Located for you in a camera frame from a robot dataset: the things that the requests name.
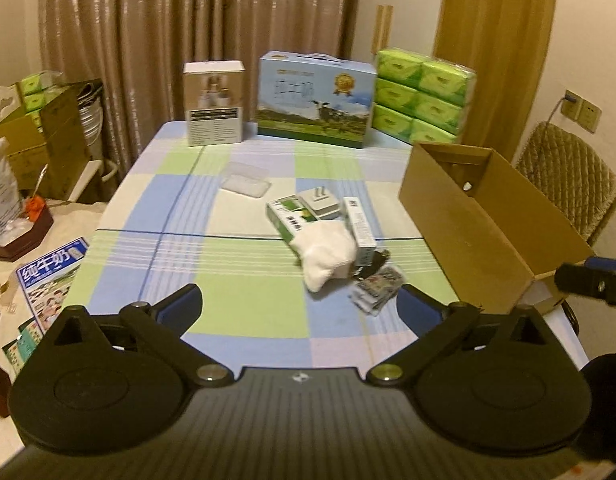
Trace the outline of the checkered blue green tablecloth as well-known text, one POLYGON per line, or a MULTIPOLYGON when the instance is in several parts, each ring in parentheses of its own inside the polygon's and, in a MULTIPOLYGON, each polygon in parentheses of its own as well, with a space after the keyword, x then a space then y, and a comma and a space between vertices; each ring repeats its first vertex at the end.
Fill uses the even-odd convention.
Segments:
POLYGON ((410 344, 412 331, 394 304, 377 316, 361 312, 345 281, 308 292, 266 205, 318 185, 358 197, 378 244, 407 281, 451 302, 451 285, 398 200, 409 152, 378 132, 358 149, 258 136, 254 127, 241 143, 192 148, 182 122, 167 122, 108 203, 67 300, 93 314, 115 313, 194 283, 203 313, 186 341, 231 370, 365 372, 410 344), (228 162, 265 169, 268 192, 250 198, 220 188, 228 162))

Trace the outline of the green tissue pack stack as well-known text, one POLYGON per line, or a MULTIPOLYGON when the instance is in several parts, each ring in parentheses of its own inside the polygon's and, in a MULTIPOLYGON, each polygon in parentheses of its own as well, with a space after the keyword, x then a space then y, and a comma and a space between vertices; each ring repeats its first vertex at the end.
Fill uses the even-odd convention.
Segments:
POLYGON ((408 144, 457 143, 477 76, 460 64, 398 48, 376 57, 372 127, 408 144))

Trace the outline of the black sesame snack packet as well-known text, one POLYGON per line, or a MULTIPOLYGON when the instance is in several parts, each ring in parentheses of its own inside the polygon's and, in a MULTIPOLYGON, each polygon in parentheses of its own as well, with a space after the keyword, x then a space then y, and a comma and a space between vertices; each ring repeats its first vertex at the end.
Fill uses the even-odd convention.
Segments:
POLYGON ((404 274, 387 263, 375 273, 351 286, 349 299, 362 312, 377 316, 386 302, 404 284, 404 274))

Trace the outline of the black usb stick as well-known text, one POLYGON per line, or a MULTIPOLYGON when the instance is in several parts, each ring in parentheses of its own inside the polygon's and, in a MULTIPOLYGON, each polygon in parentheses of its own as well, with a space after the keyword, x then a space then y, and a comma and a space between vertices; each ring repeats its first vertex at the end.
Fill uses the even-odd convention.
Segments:
POLYGON ((389 260, 390 252, 388 249, 376 250, 373 253, 371 263, 368 266, 359 266, 355 271, 352 271, 350 277, 355 281, 362 281, 378 272, 382 266, 389 260))

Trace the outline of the white knit cloth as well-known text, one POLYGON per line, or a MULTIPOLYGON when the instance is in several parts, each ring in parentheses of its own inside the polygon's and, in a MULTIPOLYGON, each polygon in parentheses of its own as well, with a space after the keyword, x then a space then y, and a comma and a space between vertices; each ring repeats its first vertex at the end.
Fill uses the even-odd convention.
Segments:
POLYGON ((344 280, 357 258, 357 245, 340 220, 307 223, 290 241, 302 264, 306 289, 320 292, 329 280, 344 280))

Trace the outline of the brown pleated curtain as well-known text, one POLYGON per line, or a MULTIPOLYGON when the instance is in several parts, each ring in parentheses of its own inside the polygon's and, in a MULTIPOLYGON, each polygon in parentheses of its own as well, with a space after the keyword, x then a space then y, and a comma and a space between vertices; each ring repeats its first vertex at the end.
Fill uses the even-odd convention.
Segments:
POLYGON ((244 115, 252 118, 261 55, 346 58, 357 2, 39 0, 42 65, 71 81, 102 81, 104 146, 127 172, 165 122, 183 118, 186 63, 242 62, 244 115))

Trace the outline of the green white medicine box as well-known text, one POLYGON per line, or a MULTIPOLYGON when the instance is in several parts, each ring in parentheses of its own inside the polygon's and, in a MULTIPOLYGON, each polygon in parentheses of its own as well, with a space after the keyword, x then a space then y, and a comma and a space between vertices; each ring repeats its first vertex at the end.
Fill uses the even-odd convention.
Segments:
POLYGON ((297 195, 269 202, 266 215, 285 243, 289 243, 308 223, 317 221, 297 195))

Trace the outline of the white humidifier product box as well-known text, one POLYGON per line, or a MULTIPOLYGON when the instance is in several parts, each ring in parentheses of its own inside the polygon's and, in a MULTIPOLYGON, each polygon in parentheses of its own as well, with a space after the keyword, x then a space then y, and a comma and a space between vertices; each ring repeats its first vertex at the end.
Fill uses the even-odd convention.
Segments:
POLYGON ((189 146, 243 140, 241 61, 189 62, 183 67, 183 103, 189 146))

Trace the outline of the white power adapter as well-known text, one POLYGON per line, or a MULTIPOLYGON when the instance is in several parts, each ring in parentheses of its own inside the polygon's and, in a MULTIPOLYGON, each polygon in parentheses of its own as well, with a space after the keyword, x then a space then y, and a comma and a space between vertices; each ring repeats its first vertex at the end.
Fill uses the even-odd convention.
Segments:
POLYGON ((324 185, 299 192, 297 196, 319 220, 333 220, 340 215, 340 201, 324 185))

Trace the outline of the white blue medicine box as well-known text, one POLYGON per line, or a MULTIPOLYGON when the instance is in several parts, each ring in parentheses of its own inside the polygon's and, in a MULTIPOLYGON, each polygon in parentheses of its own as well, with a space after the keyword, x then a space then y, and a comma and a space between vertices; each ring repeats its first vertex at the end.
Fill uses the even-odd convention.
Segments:
POLYGON ((344 197, 342 211, 357 246, 356 265, 370 266, 378 244, 358 197, 344 197))

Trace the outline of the stacked cardboard boxes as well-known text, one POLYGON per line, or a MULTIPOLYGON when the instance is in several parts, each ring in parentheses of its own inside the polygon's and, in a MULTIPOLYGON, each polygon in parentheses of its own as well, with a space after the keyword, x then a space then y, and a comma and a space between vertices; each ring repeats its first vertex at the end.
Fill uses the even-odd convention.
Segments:
POLYGON ((6 161, 20 190, 38 188, 45 198, 69 198, 92 159, 79 98, 98 83, 95 79, 55 88, 42 100, 43 107, 15 112, 0 122, 0 139, 9 142, 6 161))

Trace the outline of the clear plastic container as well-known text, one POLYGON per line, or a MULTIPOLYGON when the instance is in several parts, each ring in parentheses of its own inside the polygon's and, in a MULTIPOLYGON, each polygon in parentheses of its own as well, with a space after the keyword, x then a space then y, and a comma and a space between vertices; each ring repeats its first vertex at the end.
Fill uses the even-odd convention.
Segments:
POLYGON ((220 174, 220 188, 250 198, 261 198, 270 186, 265 169, 242 162, 228 162, 220 174))

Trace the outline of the open brown cardboard box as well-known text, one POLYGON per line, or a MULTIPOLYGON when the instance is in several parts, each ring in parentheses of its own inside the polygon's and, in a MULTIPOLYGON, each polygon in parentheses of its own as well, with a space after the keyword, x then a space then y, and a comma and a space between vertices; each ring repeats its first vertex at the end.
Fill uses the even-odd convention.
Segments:
POLYGON ((487 313, 564 299, 554 274, 593 251, 562 211, 491 148, 412 146, 401 205, 458 298, 487 313))

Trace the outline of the blue milk carton box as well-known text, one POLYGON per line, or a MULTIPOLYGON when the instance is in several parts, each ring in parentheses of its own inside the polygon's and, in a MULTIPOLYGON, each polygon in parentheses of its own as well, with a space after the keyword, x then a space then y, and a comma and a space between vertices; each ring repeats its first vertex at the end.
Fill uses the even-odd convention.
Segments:
POLYGON ((259 60, 258 132, 362 148, 376 70, 327 54, 270 51, 259 60))

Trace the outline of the golden yellow curtain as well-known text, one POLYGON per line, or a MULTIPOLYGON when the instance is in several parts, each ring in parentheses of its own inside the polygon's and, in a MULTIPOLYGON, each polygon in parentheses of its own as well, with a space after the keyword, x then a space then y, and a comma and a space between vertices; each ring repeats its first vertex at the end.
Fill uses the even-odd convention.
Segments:
POLYGON ((534 104, 556 0, 442 0, 434 55, 472 68, 465 144, 512 159, 534 104))

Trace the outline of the milk advertisement flyer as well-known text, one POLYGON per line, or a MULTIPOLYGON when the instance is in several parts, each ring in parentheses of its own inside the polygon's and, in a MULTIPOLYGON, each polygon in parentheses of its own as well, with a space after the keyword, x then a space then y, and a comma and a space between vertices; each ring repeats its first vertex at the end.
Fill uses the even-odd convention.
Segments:
POLYGON ((88 248, 88 242, 78 237, 16 270, 15 276, 31 318, 20 324, 17 337, 2 347, 15 375, 20 374, 42 337, 61 314, 88 248))

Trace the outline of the white plastic bag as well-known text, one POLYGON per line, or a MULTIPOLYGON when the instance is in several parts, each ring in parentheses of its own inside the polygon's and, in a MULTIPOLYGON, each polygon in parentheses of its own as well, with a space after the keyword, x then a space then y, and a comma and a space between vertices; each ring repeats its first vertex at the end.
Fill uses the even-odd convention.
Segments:
POLYGON ((23 203, 6 152, 9 142, 0 139, 0 246, 7 245, 17 236, 23 203))

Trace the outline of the wall power socket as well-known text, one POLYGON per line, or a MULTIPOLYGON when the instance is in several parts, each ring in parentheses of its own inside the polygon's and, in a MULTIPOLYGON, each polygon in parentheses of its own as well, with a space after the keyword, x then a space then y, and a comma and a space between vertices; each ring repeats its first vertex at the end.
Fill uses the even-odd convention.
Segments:
POLYGON ((561 105, 561 114, 572 122, 577 122, 581 105, 581 97, 573 91, 566 90, 561 105))

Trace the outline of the dark wooden tray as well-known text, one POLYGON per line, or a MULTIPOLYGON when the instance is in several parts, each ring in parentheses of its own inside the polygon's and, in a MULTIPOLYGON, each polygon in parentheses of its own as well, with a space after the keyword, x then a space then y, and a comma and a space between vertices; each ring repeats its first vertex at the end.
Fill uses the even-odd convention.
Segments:
POLYGON ((25 233, 11 243, 0 245, 0 261, 13 262, 37 248, 53 226, 54 220, 48 206, 44 206, 37 220, 25 233))

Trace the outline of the quilted brown chair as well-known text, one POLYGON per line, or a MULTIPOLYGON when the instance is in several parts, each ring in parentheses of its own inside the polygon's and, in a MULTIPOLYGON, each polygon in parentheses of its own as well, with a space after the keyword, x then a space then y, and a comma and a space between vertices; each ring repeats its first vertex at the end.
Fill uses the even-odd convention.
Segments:
POLYGON ((516 169, 593 244, 616 206, 616 174, 579 136, 540 122, 516 169))

